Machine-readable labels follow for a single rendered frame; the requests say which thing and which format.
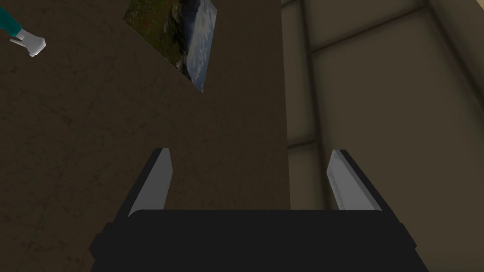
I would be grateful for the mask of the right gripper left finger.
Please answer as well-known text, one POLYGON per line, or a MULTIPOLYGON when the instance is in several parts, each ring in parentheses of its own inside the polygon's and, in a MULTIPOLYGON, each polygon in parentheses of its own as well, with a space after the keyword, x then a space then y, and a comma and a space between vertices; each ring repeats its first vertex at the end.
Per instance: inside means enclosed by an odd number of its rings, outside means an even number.
POLYGON ((124 220, 139 210, 164 209, 173 165, 168 148, 156 148, 145 163, 115 219, 124 220))

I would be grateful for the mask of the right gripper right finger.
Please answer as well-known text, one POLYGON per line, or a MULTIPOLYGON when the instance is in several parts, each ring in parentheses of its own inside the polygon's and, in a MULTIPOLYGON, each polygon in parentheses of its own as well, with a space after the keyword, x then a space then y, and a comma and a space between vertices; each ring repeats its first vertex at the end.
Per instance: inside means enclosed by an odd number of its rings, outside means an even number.
POLYGON ((362 219, 394 218, 394 212, 347 150, 331 152, 326 174, 343 215, 362 219))

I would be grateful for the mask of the teal and white spray bottle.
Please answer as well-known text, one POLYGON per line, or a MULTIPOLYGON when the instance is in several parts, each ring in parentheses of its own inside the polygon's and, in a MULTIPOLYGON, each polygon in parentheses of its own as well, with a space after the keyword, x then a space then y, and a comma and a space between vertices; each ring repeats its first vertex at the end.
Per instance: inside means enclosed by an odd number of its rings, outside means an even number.
POLYGON ((45 39, 25 31, 4 8, 0 7, 0 29, 3 29, 9 36, 15 37, 10 41, 24 47, 29 56, 35 57, 46 46, 45 39))

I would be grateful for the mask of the landscape picture on wall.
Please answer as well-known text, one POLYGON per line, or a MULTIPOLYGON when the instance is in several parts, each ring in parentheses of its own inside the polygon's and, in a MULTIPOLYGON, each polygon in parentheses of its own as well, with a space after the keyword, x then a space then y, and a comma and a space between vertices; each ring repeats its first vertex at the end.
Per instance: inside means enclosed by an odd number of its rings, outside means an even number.
POLYGON ((211 0, 130 0, 122 20, 203 92, 216 16, 211 0))

